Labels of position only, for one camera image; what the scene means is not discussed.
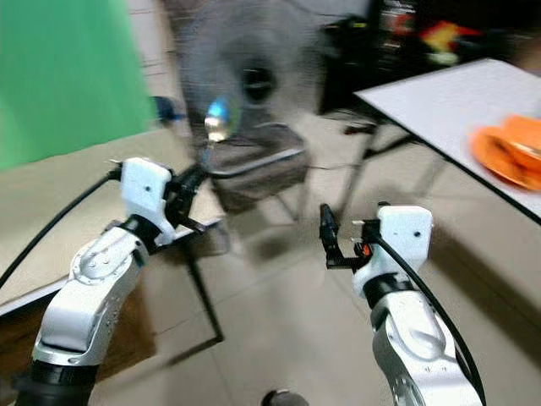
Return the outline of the shiny metal spoon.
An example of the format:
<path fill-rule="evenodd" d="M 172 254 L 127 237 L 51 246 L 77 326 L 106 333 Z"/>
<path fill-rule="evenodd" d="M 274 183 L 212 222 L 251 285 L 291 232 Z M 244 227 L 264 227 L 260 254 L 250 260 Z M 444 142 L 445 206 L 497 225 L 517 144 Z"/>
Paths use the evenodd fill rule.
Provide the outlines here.
<path fill-rule="evenodd" d="M 199 161 L 200 165 L 210 172 L 213 168 L 211 159 L 214 150 L 224 140 L 231 138 L 232 135 L 232 111 L 229 97 L 217 97 L 206 108 L 202 123 L 204 123 L 206 132 L 206 144 Z"/>

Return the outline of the large black floor fan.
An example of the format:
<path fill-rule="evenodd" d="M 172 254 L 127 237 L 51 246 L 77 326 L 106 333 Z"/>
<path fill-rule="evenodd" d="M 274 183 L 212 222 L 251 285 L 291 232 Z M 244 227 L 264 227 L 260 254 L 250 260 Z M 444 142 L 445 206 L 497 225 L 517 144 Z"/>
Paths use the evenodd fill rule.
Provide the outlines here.
<path fill-rule="evenodd" d="M 300 123 L 320 100 L 328 41 L 312 13 L 289 0 L 177 0 L 167 9 L 192 135 L 227 102 L 231 129 Z"/>

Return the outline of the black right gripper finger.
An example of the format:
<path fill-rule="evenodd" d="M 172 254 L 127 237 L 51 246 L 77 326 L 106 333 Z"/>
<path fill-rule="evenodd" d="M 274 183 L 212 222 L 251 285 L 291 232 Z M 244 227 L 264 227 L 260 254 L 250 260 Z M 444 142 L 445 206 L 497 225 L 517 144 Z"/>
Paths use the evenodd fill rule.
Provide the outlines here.
<path fill-rule="evenodd" d="M 380 241 L 383 239 L 381 220 L 378 216 L 362 220 L 362 223 L 360 223 L 360 239 L 363 241 Z"/>
<path fill-rule="evenodd" d="M 320 241 L 328 258 L 343 258 L 339 245 L 339 224 L 335 212 L 325 202 L 320 204 Z"/>

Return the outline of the green backdrop cloth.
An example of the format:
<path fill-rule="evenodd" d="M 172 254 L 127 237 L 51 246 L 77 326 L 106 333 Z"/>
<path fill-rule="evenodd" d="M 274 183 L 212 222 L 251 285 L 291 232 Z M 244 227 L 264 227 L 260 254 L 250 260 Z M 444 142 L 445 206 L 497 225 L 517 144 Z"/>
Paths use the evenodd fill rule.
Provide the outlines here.
<path fill-rule="evenodd" d="M 127 0 L 1 0 L 0 169 L 143 133 Z"/>

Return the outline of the orange bowl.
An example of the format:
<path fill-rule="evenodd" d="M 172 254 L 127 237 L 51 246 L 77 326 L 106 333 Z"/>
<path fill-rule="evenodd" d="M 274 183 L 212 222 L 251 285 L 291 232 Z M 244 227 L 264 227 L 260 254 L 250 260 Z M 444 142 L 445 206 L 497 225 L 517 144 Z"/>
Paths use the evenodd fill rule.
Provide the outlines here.
<path fill-rule="evenodd" d="M 511 113 L 503 120 L 500 138 L 519 150 L 541 156 L 541 118 Z"/>

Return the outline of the beige table with black legs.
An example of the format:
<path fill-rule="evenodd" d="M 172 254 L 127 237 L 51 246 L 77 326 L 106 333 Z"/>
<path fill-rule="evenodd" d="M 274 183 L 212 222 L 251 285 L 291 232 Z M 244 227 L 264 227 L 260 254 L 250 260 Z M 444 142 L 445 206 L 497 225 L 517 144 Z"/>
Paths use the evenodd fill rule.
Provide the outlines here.
<path fill-rule="evenodd" d="M 4 353 L 30 348 L 49 302 L 69 274 L 78 249 L 108 222 L 123 217 L 117 186 L 92 192 L 118 160 L 147 157 L 180 173 L 194 162 L 194 137 L 185 123 L 109 140 L 20 165 L 1 174 L 1 258 L 12 261 L 61 213 L 74 208 L 31 248 L 0 289 L 0 345 Z"/>

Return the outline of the red and yellow package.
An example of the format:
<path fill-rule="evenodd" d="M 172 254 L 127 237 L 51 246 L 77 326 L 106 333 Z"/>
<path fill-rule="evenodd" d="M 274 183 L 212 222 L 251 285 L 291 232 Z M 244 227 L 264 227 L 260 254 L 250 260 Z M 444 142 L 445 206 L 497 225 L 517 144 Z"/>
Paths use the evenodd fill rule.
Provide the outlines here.
<path fill-rule="evenodd" d="M 456 48 L 468 39 L 482 37 L 481 30 L 473 30 L 447 20 L 441 20 L 422 30 L 418 38 L 429 48 L 426 58 L 429 62 L 441 66 L 456 65 L 460 61 Z"/>

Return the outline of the dark robot foot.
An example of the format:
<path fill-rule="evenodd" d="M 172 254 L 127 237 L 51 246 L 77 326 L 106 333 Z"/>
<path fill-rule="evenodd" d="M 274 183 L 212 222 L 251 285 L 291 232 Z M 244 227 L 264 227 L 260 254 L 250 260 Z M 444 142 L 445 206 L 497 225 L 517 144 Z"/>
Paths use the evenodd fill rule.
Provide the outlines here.
<path fill-rule="evenodd" d="M 289 391 L 286 389 L 277 389 L 267 392 L 263 398 L 260 399 L 260 406 L 312 406 L 308 399 L 306 399 L 298 392 Z"/>

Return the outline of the black storage shelf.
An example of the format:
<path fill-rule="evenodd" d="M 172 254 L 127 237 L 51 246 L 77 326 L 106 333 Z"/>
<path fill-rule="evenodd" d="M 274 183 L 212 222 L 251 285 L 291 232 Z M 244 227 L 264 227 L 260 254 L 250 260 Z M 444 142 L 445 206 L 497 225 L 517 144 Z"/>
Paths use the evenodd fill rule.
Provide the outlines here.
<path fill-rule="evenodd" d="M 420 32 L 447 20 L 481 30 L 456 48 L 460 61 L 510 62 L 529 40 L 541 37 L 541 0 L 366 0 L 360 14 L 322 25 L 329 42 L 322 54 L 325 80 L 317 112 L 352 107 L 355 92 L 429 71 L 456 66 L 433 64 Z"/>

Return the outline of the orange plate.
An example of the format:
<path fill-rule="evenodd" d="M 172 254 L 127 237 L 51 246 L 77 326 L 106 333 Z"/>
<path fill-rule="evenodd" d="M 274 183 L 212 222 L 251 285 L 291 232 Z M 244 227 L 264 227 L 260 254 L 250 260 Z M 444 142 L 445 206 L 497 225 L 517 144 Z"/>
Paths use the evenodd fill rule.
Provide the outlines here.
<path fill-rule="evenodd" d="M 541 193 L 541 170 L 519 165 L 497 140 L 497 127 L 482 127 L 472 132 L 468 150 L 475 162 L 505 184 L 526 192 Z"/>

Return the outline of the small blue object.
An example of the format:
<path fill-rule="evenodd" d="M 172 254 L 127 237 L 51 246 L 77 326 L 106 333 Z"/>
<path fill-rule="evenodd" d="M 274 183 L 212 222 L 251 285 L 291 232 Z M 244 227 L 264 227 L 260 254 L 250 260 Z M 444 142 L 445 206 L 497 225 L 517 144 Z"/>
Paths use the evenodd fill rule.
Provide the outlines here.
<path fill-rule="evenodd" d="M 184 115 L 178 111 L 177 104 L 169 96 L 153 96 L 152 104 L 155 106 L 157 122 L 163 127 L 171 127 L 184 119 Z"/>

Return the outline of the white table with black legs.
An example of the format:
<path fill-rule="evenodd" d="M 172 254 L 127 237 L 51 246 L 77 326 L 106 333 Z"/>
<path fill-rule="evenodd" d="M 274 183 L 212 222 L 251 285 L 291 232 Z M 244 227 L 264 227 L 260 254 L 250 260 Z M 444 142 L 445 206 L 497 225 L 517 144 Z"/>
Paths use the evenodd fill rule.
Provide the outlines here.
<path fill-rule="evenodd" d="M 499 59 L 479 59 L 410 78 L 371 86 L 356 97 L 376 115 L 376 123 L 397 124 L 407 135 L 382 148 L 374 148 L 368 135 L 347 179 L 347 188 L 336 206 L 343 216 L 364 167 L 370 159 L 411 143 L 437 152 L 507 205 L 541 225 L 541 194 L 525 192 L 487 173 L 470 154 L 470 135 L 483 125 L 502 123 L 517 113 L 541 113 L 541 76 Z"/>

